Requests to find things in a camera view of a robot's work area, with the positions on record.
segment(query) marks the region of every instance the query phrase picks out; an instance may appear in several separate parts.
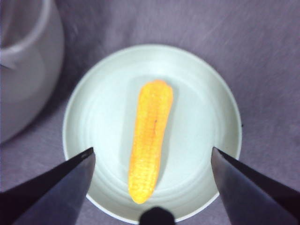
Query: white container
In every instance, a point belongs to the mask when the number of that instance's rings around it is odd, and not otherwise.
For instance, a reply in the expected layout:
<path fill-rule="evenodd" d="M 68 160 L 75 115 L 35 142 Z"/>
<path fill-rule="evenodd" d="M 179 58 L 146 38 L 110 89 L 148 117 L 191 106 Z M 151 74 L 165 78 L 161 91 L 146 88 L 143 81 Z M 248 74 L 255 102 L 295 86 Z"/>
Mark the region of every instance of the white container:
<path fill-rule="evenodd" d="M 1 142 L 40 112 L 54 89 L 64 52 L 52 0 L 1 1 Z"/>
<path fill-rule="evenodd" d="M 173 104 L 157 185 L 139 205 L 128 193 L 128 168 L 139 92 L 156 79 L 172 87 Z M 63 125 L 66 159 L 89 147 L 96 154 L 87 198 L 132 224 L 155 206 L 179 222 L 211 204 L 218 196 L 212 147 L 239 158 L 241 140 L 240 113 L 225 81 L 203 60 L 166 45 L 133 46 L 93 66 L 75 88 Z"/>

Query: yellow corn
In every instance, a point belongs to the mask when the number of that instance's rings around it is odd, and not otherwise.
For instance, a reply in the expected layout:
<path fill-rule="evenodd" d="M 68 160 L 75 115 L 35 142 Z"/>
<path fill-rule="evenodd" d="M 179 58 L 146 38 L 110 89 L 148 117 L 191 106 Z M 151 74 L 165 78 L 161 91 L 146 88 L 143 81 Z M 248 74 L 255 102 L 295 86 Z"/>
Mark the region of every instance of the yellow corn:
<path fill-rule="evenodd" d="M 161 80 L 145 84 L 140 91 L 128 173 L 128 191 L 137 204 L 144 203 L 156 185 L 172 101 L 172 88 Z"/>

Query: white bowl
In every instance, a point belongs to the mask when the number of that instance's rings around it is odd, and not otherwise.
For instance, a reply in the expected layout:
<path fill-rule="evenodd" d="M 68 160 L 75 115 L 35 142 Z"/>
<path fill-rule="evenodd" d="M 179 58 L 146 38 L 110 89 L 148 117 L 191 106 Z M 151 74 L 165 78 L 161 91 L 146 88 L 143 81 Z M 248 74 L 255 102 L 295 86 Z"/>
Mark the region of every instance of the white bowl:
<path fill-rule="evenodd" d="M 139 205 L 128 194 L 128 165 L 139 91 L 155 79 L 172 86 L 174 101 L 156 188 Z M 138 45 L 101 60 L 79 82 L 67 105 L 63 144 L 66 159 L 94 147 L 87 198 L 102 211 L 137 224 L 145 210 L 161 206 L 178 222 L 216 199 L 212 147 L 238 158 L 241 133 L 235 99 L 212 67 L 175 47 Z"/>

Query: gray fabric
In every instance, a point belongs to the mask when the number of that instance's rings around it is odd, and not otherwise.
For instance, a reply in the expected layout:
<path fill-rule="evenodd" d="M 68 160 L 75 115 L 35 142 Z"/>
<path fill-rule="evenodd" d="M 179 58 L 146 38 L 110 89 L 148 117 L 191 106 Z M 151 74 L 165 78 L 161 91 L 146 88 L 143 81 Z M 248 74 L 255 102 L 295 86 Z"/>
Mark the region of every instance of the gray fabric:
<path fill-rule="evenodd" d="M 56 0 L 66 55 L 58 85 L 38 117 L 1 147 L 1 189 L 64 161 L 62 121 L 84 73 L 136 44 L 186 49 L 211 64 L 239 105 L 241 161 L 300 190 L 300 1 Z M 121 225 L 85 200 L 78 225 Z M 220 198 L 179 225 L 228 225 Z"/>

